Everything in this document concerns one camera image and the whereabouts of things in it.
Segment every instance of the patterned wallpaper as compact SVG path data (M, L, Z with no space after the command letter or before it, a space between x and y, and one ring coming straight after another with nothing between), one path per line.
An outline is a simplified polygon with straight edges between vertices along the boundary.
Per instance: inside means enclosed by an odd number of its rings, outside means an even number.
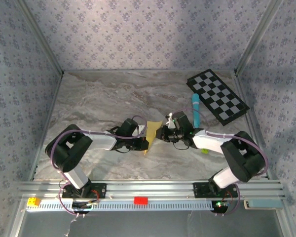
M28 179L59 76L13 1L0 1L0 236Z
M284 1L240 78L296 223L296 0Z
M26 0L63 70L233 69L269 0Z

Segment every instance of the marble table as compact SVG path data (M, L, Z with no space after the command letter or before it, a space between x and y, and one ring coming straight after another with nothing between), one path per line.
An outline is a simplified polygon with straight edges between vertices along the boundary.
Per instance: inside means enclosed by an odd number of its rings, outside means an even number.
M192 91L186 79L198 71L106 71L65 73L52 113L47 136L39 156L35 179L61 179L44 153L46 145L70 124L81 129L105 131L121 125L133 115L150 121L165 121L165 115L183 107L191 107ZM234 90L229 71L215 73ZM219 133L248 132L241 117L222 126L201 105L206 118L202 127ZM186 112L192 121L192 112ZM208 179L227 166L222 155L203 154L190 148L179 151L171 143L155 139L149 152L95 150L90 146L80 165L91 180L109 179Z

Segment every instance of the checkerboard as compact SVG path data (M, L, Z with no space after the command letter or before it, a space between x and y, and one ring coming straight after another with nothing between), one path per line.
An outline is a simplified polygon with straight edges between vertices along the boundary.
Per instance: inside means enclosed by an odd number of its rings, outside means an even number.
M210 69L187 79L186 84L199 95L203 104L223 126L244 115L249 109Z

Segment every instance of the blue marker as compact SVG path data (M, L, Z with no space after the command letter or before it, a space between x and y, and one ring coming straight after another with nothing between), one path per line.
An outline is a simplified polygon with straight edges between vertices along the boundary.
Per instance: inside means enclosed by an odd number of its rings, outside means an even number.
M192 104L193 104L193 109L199 111L199 95L198 94L193 94L192 95ZM199 113L197 111L193 111L194 115L194 128L199 128L201 125L201 120L199 117Z

